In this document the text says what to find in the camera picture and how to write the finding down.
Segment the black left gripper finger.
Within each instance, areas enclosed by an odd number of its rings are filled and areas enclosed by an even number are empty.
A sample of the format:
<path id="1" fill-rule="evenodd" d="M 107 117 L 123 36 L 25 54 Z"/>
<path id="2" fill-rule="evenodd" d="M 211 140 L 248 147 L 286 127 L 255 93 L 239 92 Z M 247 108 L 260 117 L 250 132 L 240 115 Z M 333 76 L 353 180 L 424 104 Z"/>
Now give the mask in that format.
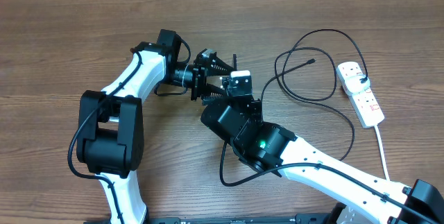
<path id="1" fill-rule="evenodd" d="M 200 99 L 202 100 L 202 105 L 209 105 L 215 100 L 223 98 L 226 95 L 227 92 L 224 86 L 217 87 L 215 85 L 206 84 L 202 90 Z"/>
<path id="2" fill-rule="evenodd" d="M 216 52 L 212 52 L 208 55 L 206 69 L 207 76 L 228 76 L 232 71 L 236 70 L 234 67 L 226 64 L 218 58 Z"/>

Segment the blue Galaxy smartphone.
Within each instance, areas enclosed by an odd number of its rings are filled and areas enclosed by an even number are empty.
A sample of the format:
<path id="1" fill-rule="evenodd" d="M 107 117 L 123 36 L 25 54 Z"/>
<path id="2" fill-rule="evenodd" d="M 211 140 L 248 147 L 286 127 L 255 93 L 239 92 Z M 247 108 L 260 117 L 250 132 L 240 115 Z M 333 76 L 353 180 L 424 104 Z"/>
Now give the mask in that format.
<path id="1" fill-rule="evenodd" d="M 233 68 L 232 71 L 238 70 L 237 69 L 237 54 L 235 54 L 235 53 L 232 55 L 232 68 Z"/>

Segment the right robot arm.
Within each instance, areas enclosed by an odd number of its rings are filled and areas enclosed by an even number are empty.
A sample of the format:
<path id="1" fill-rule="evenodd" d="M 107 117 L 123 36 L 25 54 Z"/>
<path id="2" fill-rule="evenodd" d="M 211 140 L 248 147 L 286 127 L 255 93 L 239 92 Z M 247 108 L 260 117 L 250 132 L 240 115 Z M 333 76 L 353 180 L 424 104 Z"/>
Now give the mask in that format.
<path id="1" fill-rule="evenodd" d="M 273 173 L 311 186 L 371 223 L 442 223 L 443 197 L 416 180 L 412 187 L 365 173 L 314 148 L 283 126 L 262 121 L 251 96 L 206 99 L 202 123 L 255 171 L 234 186 Z"/>

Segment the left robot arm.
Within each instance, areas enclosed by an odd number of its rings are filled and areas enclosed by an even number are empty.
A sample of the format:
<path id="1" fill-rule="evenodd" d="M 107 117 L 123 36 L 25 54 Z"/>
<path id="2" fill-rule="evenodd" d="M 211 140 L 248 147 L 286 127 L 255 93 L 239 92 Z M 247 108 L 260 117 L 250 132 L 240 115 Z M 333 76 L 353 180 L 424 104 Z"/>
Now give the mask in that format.
<path id="1" fill-rule="evenodd" d="M 179 34 L 162 29 L 156 42 L 131 48 L 133 59 L 115 81 L 100 91 L 87 90 L 80 98 L 68 165 L 76 176 L 101 183 L 111 211 L 107 223 L 149 220 L 137 179 L 145 144 L 142 106 L 149 94 L 166 84 L 191 92 L 192 100 L 208 101 L 221 90 L 207 84 L 207 78 L 227 76 L 237 68 L 210 49 L 194 61 L 179 60 L 182 46 L 187 43 Z"/>

